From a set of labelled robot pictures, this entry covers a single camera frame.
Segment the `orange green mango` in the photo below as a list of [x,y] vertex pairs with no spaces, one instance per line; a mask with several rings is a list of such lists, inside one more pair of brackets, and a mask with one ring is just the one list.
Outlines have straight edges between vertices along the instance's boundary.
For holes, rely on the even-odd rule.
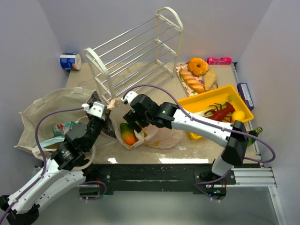
[[136,143],[136,136],[133,128],[127,123],[120,124],[120,134],[123,142],[127,145],[133,145]]

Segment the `translucent orange plastic bag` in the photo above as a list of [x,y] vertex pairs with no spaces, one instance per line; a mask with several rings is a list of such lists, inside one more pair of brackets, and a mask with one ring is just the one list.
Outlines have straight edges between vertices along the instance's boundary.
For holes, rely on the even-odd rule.
[[139,146],[148,146],[156,149],[169,149],[178,145],[184,136],[184,132],[181,130],[158,128],[150,124],[143,128],[140,133],[135,131],[134,135],[136,137],[136,142],[128,145],[121,138],[120,124],[126,122],[123,119],[123,116],[129,112],[129,105],[123,104],[121,99],[117,97],[110,101],[108,109],[111,110],[110,120],[112,122],[112,127],[115,131],[116,138],[129,150],[135,149]]

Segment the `green red snack packet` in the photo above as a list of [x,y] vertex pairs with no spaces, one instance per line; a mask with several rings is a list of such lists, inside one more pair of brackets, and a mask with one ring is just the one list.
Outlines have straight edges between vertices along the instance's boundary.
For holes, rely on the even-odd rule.
[[76,121],[71,121],[66,124],[57,124],[52,127],[52,132],[54,137],[65,136],[65,134],[70,130],[71,126],[74,125]]

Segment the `cream canvas tote bag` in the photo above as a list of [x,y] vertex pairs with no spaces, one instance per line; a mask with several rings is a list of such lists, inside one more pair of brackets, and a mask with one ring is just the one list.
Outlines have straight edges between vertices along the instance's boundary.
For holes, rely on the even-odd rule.
[[[15,148],[42,160],[43,157],[35,139],[35,128],[38,122],[51,112],[77,108],[82,106],[82,104],[92,104],[96,101],[102,102],[96,90],[88,90],[81,87],[58,89],[35,100],[24,112],[20,113],[24,130]],[[54,137],[52,132],[53,126],[66,124],[71,121],[86,124],[89,120],[84,110],[60,112],[51,115],[44,119],[38,128],[39,142],[41,143]]]

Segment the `blue brown chips bag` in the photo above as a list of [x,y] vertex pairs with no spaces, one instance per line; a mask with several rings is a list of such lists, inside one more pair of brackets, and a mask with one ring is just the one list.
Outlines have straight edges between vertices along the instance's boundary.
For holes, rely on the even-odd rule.
[[45,140],[45,141],[41,142],[40,146],[41,146],[41,148],[45,149],[45,148],[47,148],[47,147],[49,147],[51,145],[63,142],[64,139],[65,139],[64,136],[53,137],[53,138],[50,138],[48,140]]

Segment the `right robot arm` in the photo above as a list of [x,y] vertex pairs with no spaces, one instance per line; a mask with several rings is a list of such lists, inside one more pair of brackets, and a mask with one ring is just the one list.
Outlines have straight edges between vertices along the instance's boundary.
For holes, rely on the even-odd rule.
[[148,125],[154,125],[191,132],[223,147],[224,150],[212,164],[213,174],[223,176],[232,167],[243,164],[248,140],[242,122],[231,124],[211,120],[169,102],[158,105],[150,97],[134,91],[122,97],[121,101],[130,107],[129,112],[123,116],[124,120],[137,132]]

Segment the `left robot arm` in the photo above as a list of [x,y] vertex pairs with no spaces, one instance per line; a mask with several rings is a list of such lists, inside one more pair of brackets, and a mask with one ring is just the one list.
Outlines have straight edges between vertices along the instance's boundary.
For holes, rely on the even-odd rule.
[[103,113],[88,114],[89,122],[75,123],[65,134],[63,143],[50,159],[44,159],[43,168],[22,188],[11,195],[0,197],[0,208],[4,211],[1,220],[11,225],[31,225],[42,209],[56,198],[79,184],[86,184],[86,178],[96,172],[92,160],[85,159],[85,153],[106,128]]

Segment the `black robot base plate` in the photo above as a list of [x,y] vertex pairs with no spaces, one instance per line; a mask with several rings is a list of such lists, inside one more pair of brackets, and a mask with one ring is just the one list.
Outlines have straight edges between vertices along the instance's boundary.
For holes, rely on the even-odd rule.
[[210,171],[210,164],[96,164],[95,167],[86,178],[88,183],[79,186],[82,198],[132,191],[207,193],[222,200],[227,187],[236,183],[233,171],[220,178]]

